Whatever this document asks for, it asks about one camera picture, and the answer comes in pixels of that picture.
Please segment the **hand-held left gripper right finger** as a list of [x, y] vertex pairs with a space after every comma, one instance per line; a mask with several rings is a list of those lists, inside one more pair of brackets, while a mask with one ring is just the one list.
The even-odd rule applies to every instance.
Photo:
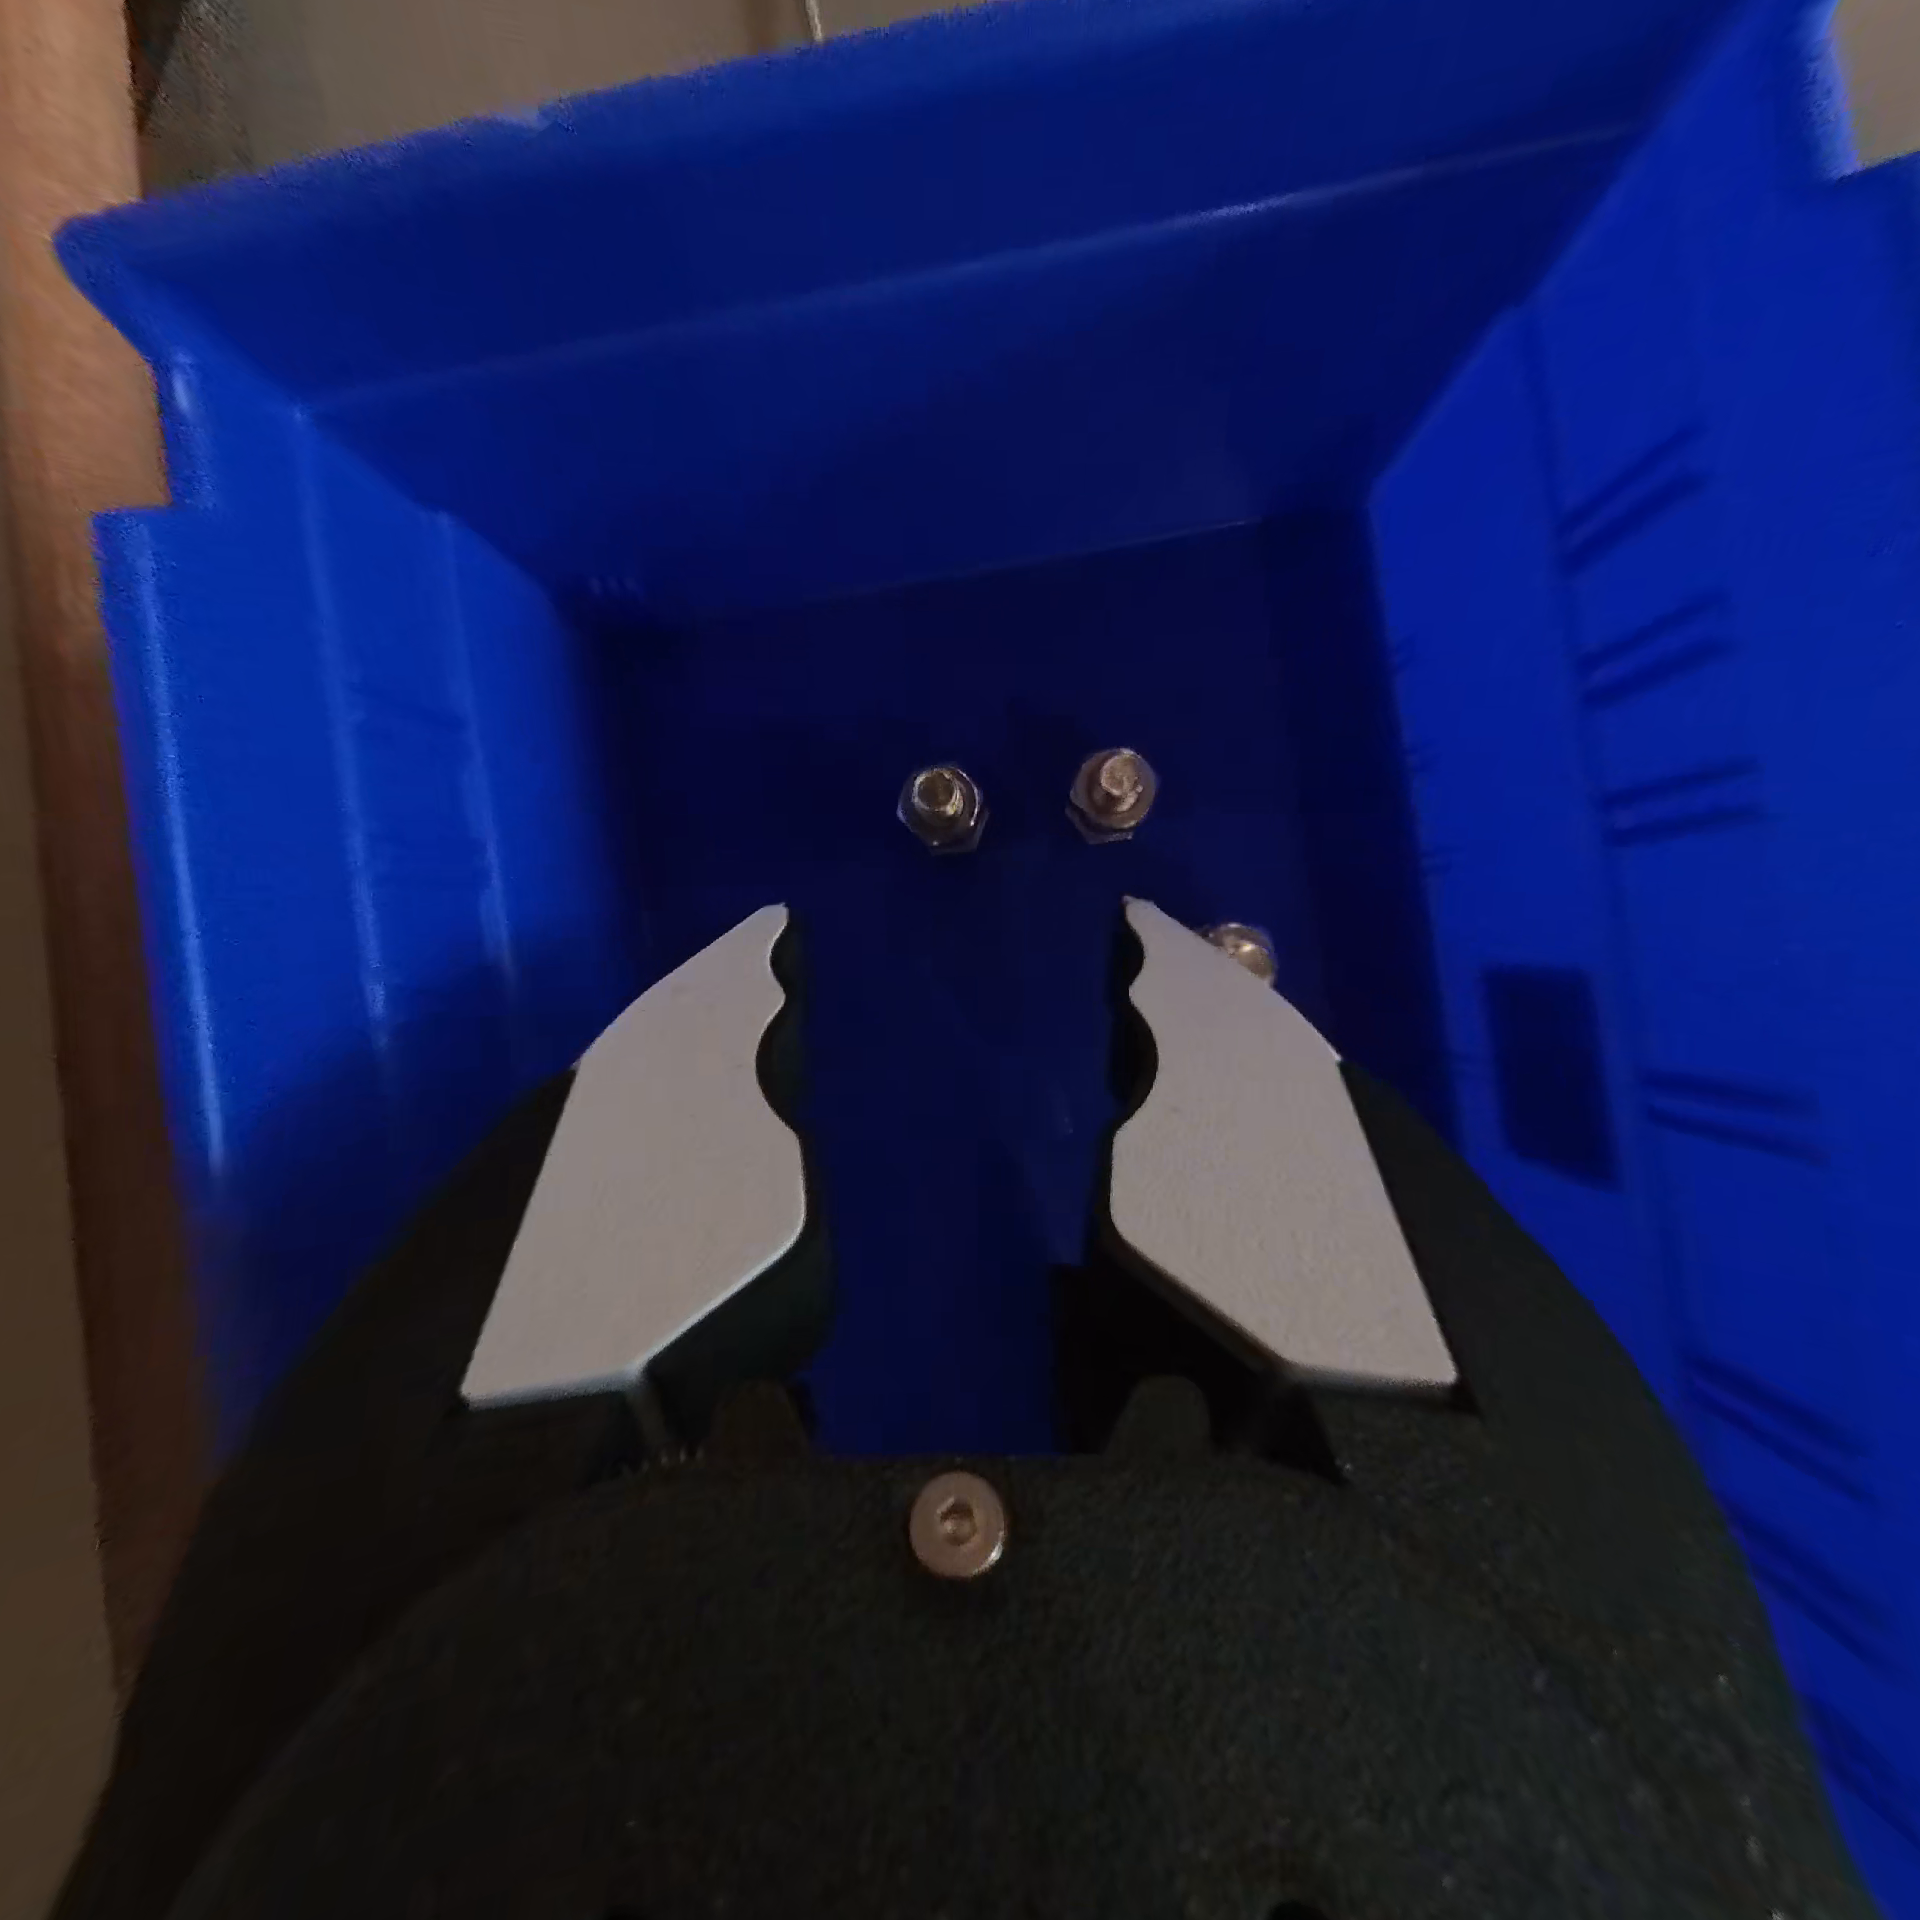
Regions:
[[1272, 976], [1144, 895], [1117, 913], [1111, 1081], [1073, 1264], [1074, 1448], [1172, 1379], [1212, 1450], [1338, 1478], [1316, 1397], [1453, 1399], [1347, 1059]]

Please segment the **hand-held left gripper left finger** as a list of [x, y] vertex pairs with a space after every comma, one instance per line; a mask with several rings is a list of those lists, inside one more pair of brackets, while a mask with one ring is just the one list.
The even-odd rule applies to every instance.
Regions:
[[467, 1413], [619, 1401], [647, 1448], [709, 1442], [833, 1329], [801, 1114], [801, 934], [767, 902], [663, 973], [572, 1066], [463, 1375]]

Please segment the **blue plastic bin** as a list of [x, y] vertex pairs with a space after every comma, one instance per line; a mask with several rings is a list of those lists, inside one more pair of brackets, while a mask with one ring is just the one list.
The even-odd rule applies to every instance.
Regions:
[[[1916, 159], [1833, 5], [999, 5], [60, 232], [219, 1478], [60, 1915], [1916, 1915]], [[1144, 895], [1461, 1384], [1073, 1446]], [[836, 1306], [467, 1413], [801, 934]]]

